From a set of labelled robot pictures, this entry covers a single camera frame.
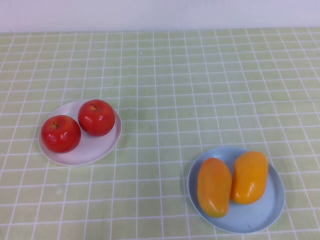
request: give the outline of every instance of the apple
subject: apple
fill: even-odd
[[[93,99],[79,109],[78,122],[89,135],[100,137],[108,134],[116,122],[115,111],[109,103]]]
[[[41,128],[44,145],[55,153],[67,153],[75,149],[81,139],[79,124],[70,116],[50,117]]]

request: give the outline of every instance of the orange mango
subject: orange mango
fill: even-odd
[[[206,159],[198,174],[197,198],[201,208],[211,217],[221,218],[228,213],[232,174],[220,159]]]
[[[237,204],[253,204],[264,194],[269,163],[259,151],[248,151],[234,163],[231,199]]]

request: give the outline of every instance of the plate rim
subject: plate rim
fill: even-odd
[[[283,202],[281,203],[281,205],[282,205],[281,211],[279,211],[278,216],[277,216],[269,225],[267,225],[267,226],[265,226],[265,227],[263,227],[263,228],[261,228],[261,229],[258,229],[258,230],[246,231],[246,232],[227,230],[227,229],[223,229],[223,228],[221,228],[221,227],[219,227],[219,226],[216,226],[215,224],[213,224],[212,222],[210,222],[210,221],[209,221],[208,219],[206,219],[206,218],[199,212],[199,210],[196,208],[196,206],[195,206],[195,204],[194,204],[194,201],[192,200],[191,194],[190,194],[190,175],[191,175],[191,171],[192,171],[192,169],[194,168],[196,162],[199,161],[199,159],[200,159],[203,155],[207,154],[208,152],[210,152],[210,151],[212,151],[212,150],[218,150],[218,149],[222,149],[222,150],[224,150],[224,151],[225,151],[225,150],[228,150],[228,149],[229,149],[229,150],[231,150],[231,149],[233,149],[233,150],[234,150],[234,149],[237,149],[237,150],[242,150],[242,151],[246,151],[246,152],[251,151],[251,150],[249,150],[249,149],[247,149],[247,148],[239,147],[239,146],[218,146],[218,147],[213,147],[213,148],[211,148],[211,149],[203,152],[202,154],[200,154],[200,155],[194,160],[193,164],[192,164],[191,167],[190,167],[190,170],[189,170],[189,173],[188,173],[188,176],[187,176],[187,181],[186,181],[186,183],[187,183],[188,196],[189,196],[189,198],[190,198],[190,201],[191,201],[193,207],[194,207],[195,210],[197,211],[197,213],[198,213],[206,222],[208,222],[208,223],[211,224],[212,226],[214,226],[214,227],[216,227],[216,228],[218,228],[218,229],[220,229],[220,230],[223,230],[223,231],[225,231],[225,232],[232,233],[232,234],[244,234],[244,235],[246,235],[246,234],[257,233],[257,232],[263,231],[264,229],[266,229],[266,228],[270,227],[271,225],[273,225],[273,224],[279,219],[279,217],[281,216],[281,213],[284,211],[285,204],[286,204],[286,189],[285,189],[285,185],[284,185],[284,183],[283,183],[283,181],[282,181],[279,173],[278,173],[277,170],[274,168],[274,166],[272,166],[272,165],[270,164],[270,162],[268,163],[268,166],[271,167],[271,168],[274,170],[274,172],[276,173],[277,177],[279,178],[279,180],[280,180],[280,188],[282,189],[284,198],[283,198]]]
[[[79,100],[76,100],[76,101],[71,101],[71,102],[68,102],[68,103],[66,103],[66,104],[63,104],[63,105],[57,107],[55,110],[51,111],[51,112],[49,113],[49,115],[42,121],[41,125],[38,126],[39,133],[38,133],[38,137],[37,137],[37,145],[38,145],[41,153],[42,153],[48,160],[52,161],[53,163],[56,163],[56,164],[59,164],[59,165],[62,165],[62,166],[66,166],[66,167],[82,167],[82,166],[88,166],[88,165],[92,165],[92,164],[98,162],[99,160],[101,160],[102,158],[104,158],[105,156],[107,156],[107,155],[111,152],[111,150],[117,145],[117,143],[118,143],[118,141],[119,141],[119,139],[120,139],[120,137],[121,137],[121,134],[122,134],[122,120],[121,120],[121,117],[119,116],[119,114],[117,113],[117,111],[113,108],[113,111],[114,111],[114,113],[115,113],[115,115],[116,115],[115,118],[116,118],[116,119],[119,118],[119,123],[120,123],[120,124],[119,124],[119,126],[117,126],[117,128],[119,128],[119,130],[118,130],[118,131],[119,131],[119,136],[116,138],[116,141],[114,142],[114,145],[110,148],[110,150],[109,150],[108,152],[106,152],[105,154],[103,154],[102,156],[98,157],[97,159],[95,159],[95,160],[93,160],[93,161],[89,161],[89,162],[79,163],[79,164],[66,164],[66,163],[61,163],[61,162],[58,162],[58,161],[55,161],[55,160],[51,159],[50,157],[48,157],[48,156],[44,153],[43,149],[41,148],[41,146],[40,146],[41,128],[43,127],[44,123],[45,123],[49,118],[53,117],[52,114],[53,114],[54,111],[57,111],[58,109],[60,109],[60,108],[62,108],[62,107],[65,107],[65,106],[67,106],[67,105],[72,105],[72,104],[81,103],[81,102],[82,102],[82,103],[86,103],[86,102],[88,102],[88,101],[90,101],[90,100],[93,100],[93,99],[100,99],[100,98],[79,99]]]

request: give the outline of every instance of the green checkered tablecloth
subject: green checkered tablecloth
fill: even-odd
[[[320,28],[0,34],[1,240],[320,239]],[[50,112],[100,98],[122,119],[93,165],[41,153]],[[206,150],[264,152],[286,190],[253,234],[207,223],[186,179]]]

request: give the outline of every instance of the apple stem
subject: apple stem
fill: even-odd
[[[97,109],[97,106],[96,106],[96,105],[94,105],[93,103],[90,103],[90,105],[94,106],[94,108],[95,108],[95,109]]]

